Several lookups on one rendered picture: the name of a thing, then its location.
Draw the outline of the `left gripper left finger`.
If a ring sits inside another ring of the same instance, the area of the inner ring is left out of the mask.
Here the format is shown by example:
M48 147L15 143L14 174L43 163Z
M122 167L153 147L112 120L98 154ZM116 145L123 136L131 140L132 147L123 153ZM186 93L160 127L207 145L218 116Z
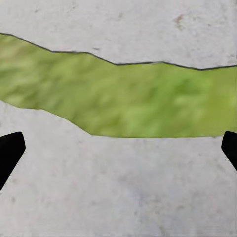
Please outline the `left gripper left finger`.
M26 145L22 132L0 137L0 190L25 152Z

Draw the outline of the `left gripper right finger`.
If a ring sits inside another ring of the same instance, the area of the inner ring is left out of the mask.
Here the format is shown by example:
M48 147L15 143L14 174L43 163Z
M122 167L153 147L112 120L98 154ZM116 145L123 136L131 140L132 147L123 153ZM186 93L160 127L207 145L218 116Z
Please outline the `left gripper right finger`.
M223 152L237 171L237 133L226 131L221 146Z

